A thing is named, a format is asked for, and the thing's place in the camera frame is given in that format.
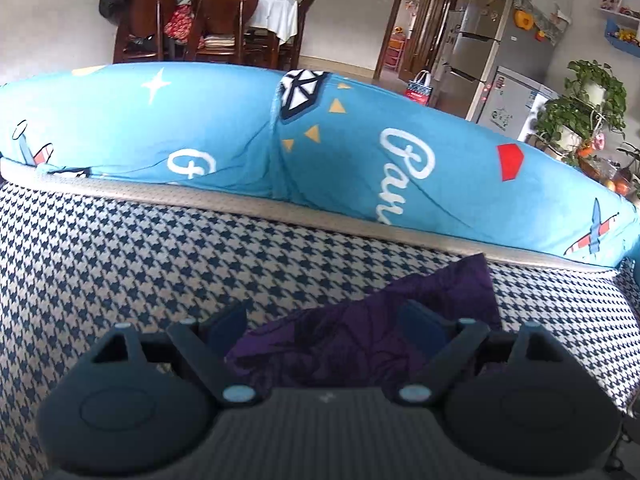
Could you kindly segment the purple floral red-lined garment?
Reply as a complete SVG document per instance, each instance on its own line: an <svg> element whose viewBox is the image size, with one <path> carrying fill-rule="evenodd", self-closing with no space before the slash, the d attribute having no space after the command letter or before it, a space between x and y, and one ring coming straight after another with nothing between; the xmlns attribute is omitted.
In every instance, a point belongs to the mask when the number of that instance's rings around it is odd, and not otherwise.
<svg viewBox="0 0 640 480"><path fill-rule="evenodd" d="M446 320L501 326L487 261L469 256L430 274L410 274L360 300L295 311L244 334L226 356L260 393L273 388L391 389L427 359L405 337L399 308L417 301Z"/></svg>

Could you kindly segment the small leafy plant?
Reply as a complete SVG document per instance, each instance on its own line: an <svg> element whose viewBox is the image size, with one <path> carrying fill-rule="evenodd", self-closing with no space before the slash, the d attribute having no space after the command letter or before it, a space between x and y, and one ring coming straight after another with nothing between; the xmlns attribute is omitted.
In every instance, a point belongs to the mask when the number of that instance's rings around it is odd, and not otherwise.
<svg viewBox="0 0 640 480"><path fill-rule="evenodd" d="M620 166L620 174L623 178L631 182L634 177L639 177L640 148L627 141L623 141L617 151L626 155L629 160L625 165Z"/></svg>

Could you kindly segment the white clothed dining table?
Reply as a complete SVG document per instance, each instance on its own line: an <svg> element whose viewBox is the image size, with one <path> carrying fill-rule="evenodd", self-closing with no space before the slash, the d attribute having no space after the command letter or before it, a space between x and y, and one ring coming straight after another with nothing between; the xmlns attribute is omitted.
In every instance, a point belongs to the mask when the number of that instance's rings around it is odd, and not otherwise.
<svg viewBox="0 0 640 480"><path fill-rule="evenodd" d="M297 7L296 0L258 0L247 25L272 32L282 46L297 34Z"/></svg>

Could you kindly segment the green potted plant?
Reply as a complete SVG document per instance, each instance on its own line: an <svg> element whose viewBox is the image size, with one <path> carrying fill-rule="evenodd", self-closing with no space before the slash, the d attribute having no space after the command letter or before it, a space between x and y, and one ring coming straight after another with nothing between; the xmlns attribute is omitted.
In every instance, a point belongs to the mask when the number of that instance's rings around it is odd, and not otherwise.
<svg viewBox="0 0 640 480"><path fill-rule="evenodd" d="M625 139L627 91L608 63L570 61L564 92L538 110L533 130L563 162L603 151L609 133Z"/></svg>

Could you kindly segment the white chest freezer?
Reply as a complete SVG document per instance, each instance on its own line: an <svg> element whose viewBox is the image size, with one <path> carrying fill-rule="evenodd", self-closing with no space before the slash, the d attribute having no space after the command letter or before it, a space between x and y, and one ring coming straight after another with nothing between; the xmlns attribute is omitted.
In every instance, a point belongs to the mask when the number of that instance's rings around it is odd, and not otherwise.
<svg viewBox="0 0 640 480"><path fill-rule="evenodd" d="M540 82L499 66L486 93L477 123L508 138L525 142L533 134L538 110L559 95Z"/></svg>

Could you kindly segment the blue wall shelf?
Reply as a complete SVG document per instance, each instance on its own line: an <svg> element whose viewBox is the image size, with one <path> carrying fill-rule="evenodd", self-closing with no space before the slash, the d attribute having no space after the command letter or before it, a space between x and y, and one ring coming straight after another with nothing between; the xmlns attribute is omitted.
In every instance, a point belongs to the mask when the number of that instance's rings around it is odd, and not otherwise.
<svg viewBox="0 0 640 480"><path fill-rule="evenodd" d="M604 36L617 50L639 56L639 0L601 0L605 17Z"/></svg>

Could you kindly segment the dark wooden chair behind table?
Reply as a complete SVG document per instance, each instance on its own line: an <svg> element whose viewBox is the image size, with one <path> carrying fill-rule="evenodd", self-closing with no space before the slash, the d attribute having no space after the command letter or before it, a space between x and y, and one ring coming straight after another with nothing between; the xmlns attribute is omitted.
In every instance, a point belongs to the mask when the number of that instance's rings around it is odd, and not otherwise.
<svg viewBox="0 0 640 480"><path fill-rule="evenodd" d="M297 7L297 34L279 48L279 70L297 70L302 50L306 17L316 0L300 0Z"/></svg>

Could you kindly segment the blue cartoon print sofa backrest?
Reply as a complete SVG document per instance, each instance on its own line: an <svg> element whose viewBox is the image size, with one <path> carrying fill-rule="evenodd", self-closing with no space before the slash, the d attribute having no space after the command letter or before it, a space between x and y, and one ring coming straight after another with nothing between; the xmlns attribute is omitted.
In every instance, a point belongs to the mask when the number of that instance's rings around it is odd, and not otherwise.
<svg viewBox="0 0 640 480"><path fill-rule="evenodd" d="M614 266L629 201L530 145L359 81L132 63L1 89L1 155L48 174L173 184Z"/></svg>

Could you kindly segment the red white shopping bag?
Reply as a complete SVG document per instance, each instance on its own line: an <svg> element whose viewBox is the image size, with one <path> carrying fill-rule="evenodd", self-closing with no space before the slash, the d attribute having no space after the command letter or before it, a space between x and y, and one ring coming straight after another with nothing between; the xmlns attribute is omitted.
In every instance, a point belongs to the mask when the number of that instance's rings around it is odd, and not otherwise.
<svg viewBox="0 0 640 480"><path fill-rule="evenodd" d="M432 94L432 75L428 70L420 70L408 81L405 97L410 101L427 106Z"/></svg>

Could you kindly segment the silver refrigerator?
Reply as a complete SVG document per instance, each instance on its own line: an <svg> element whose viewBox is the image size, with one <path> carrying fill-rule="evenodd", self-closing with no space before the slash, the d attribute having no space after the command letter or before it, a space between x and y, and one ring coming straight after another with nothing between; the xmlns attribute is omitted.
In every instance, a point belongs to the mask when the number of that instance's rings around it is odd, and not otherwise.
<svg viewBox="0 0 640 480"><path fill-rule="evenodd" d="M468 0L435 107L477 120L500 66L544 81L555 45L572 24L573 0Z"/></svg>

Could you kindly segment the brown wooden chair left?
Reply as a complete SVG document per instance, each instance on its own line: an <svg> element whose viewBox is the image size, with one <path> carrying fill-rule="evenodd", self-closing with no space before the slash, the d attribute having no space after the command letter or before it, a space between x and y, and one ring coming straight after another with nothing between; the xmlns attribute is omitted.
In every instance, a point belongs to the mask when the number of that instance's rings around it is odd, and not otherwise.
<svg viewBox="0 0 640 480"><path fill-rule="evenodd" d="M113 63L172 61L175 48L165 35L177 0L129 0L117 27Z"/></svg>

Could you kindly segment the brown wooden chair right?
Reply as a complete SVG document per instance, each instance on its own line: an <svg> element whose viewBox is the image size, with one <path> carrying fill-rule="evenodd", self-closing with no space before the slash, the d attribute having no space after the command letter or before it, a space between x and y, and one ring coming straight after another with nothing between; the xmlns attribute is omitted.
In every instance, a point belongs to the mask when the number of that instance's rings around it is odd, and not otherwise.
<svg viewBox="0 0 640 480"><path fill-rule="evenodd" d="M258 0L191 0L193 22L184 59L242 65L245 29L257 5Z"/></svg>

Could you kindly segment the houndstooth sofa seat cover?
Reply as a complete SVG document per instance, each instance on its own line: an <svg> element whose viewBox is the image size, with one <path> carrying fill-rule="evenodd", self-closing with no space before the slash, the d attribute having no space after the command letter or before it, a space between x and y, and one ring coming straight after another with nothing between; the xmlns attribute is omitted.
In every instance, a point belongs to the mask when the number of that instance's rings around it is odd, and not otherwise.
<svg viewBox="0 0 640 480"><path fill-rule="evenodd" d="M453 252L239 214L1 187L1 474L39 479L38 405L118 322L160 330L245 304L251 326L360 299ZM639 389L634 264L490 260L503 327L541 322L621 408Z"/></svg>

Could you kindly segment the brown wooden chair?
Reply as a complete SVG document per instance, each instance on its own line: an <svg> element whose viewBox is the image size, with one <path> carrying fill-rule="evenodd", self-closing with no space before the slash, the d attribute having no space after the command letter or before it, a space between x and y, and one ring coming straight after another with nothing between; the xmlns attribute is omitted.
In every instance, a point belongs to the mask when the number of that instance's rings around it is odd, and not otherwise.
<svg viewBox="0 0 640 480"><path fill-rule="evenodd" d="M242 65L245 29L257 5L258 0L191 0L193 22L184 59Z"/></svg>
<svg viewBox="0 0 640 480"><path fill-rule="evenodd" d="M177 0L129 0L117 27L113 63L172 61L175 48L165 35Z"/></svg>

